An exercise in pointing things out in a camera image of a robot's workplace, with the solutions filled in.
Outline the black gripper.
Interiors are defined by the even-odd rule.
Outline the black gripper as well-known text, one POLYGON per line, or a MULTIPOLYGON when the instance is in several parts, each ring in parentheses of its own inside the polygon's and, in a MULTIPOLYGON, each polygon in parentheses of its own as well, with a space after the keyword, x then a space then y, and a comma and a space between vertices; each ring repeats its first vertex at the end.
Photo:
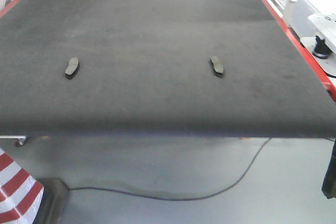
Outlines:
POLYGON ((335 143, 321 190, 327 199, 335 198, 335 143))

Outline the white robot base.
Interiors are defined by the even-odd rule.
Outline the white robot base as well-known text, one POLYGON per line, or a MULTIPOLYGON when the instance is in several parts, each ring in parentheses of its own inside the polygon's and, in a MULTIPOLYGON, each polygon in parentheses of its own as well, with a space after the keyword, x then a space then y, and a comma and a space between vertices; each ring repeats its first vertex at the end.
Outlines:
POLYGON ((323 71, 335 78, 335 0, 297 0, 290 25, 323 71))

